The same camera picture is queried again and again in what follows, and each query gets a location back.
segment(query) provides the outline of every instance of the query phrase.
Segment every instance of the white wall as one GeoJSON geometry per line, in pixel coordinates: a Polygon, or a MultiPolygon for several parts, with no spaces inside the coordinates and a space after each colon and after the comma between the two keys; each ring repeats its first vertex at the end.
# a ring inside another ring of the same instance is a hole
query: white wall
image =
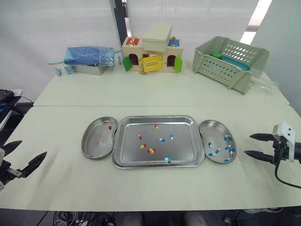
{"type": "Polygon", "coordinates": [[[78,45],[119,47],[108,0],[0,0],[0,89],[34,101],[55,74],[46,61],[78,45]]]}
{"type": "Polygon", "coordinates": [[[270,51],[265,72],[301,115],[301,4],[273,0],[252,45],[270,51]]]}
{"type": "Polygon", "coordinates": [[[258,0],[128,0],[132,35],[143,36],[153,23],[172,25],[182,40],[183,58],[215,36],[240,41],[258,0]]]}

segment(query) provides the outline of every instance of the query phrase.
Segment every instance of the plastic basket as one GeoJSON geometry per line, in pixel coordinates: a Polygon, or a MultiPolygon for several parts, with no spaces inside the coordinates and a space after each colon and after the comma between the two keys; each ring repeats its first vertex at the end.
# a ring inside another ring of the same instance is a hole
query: plastic basket
{"type": "Polygon", "coordinates": [[[215,37],[195,50],[193,60],[194,73],[201,73],[242,93],[247,91],[251,76],[261,76],[269,58],[269,52],[240,43],[225,37],[215,37]],[[248,65],[251,69],[243,71],[241,68],[227,63],[221,59],[210,56],[219,52],[238,62],[248,65]]]}

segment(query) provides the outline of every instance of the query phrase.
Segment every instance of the stainless steel tray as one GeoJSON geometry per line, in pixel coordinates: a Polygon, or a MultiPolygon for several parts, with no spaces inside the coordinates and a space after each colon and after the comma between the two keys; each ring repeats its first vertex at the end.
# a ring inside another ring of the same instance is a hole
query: stainless steel tray
{"type": "Polygon", "coordinates": [[[117,126],[117,121],[112,117],[102,117],[93,121],[81,141],[83,155],[89,159],[108,156],[113,149],[117,126]]]}
{"type": "Polygon", "coordinates": [[[112,154],[114,164],[120,168],[197,166],[204,157],[197,123],[187,115],[122,119],[112,154]]]}
{"type": "Polygon", "coordinates": [[[235,159],[237,154],[235,140],[224,124],[215,120],[206,120],[201,122],[199,131],[202,136],[205,155],[210,160],[225,164],[235,159]]]}

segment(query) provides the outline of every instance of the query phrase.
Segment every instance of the yellow door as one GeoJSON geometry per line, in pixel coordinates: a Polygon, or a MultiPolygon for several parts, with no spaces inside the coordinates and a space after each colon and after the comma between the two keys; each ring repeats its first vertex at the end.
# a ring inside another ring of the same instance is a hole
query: yellow door
{"type": "Polygon", "coordinates": [[[150,56],[142,59],[144,72],[151,72],[162,68],[162,55],[150,56]]]}

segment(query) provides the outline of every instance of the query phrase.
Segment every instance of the table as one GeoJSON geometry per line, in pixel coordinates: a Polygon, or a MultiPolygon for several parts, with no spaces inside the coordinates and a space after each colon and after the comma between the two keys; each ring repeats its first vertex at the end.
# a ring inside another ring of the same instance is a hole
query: table
{"type": "MultiPolygon", "coordinates": [[[[273,154],[272,143],[249,138],[271,133],[286,121],[301,141],[301,119],[290,106],[34,107],[8,142],[23,140],[6,160],[23,168],[47,151],[28,178],[15,179],[0,192],[0,208],[64,211],[227,210],[301,205],[301,190],[274,177],[274,166],[244,150],[273,154]],[[224,123],[237,144],[230,164],[207,158],[197,167],[119,169],[111,157],[90,160],[80,151],[87,126],[102,116],[117,121],[130,115],[187,114],[197,123],[224,123]]],[[[279,177],[301,184],[299,162],[282,161],[279,177]]]]}
{"type": "Polygon", "coordinates": [[[246,94],[192,71],[183,62],[181,73],[125,72],[122,65],[109,67],[101,76],[75,73],[55,76],[35,106],[237,106],[289,105],[278,90],[250,89],[246,94]]]}
{"type": "MultiPolygon", "coordinates": [[[[14,96],[20,96],[22,95],[22,90],[21,89],[12,89],[11,91],[14,92],[14,96]]],[[[6,115],[6,117],[2,120],[2,122],[0,122],[0,131],[3,130],[3,128],[5,127],[6,122],[8,121],[10,115],[12,114],[12,110],[10,110],[8,112],[8,114],[6,115]]]]}

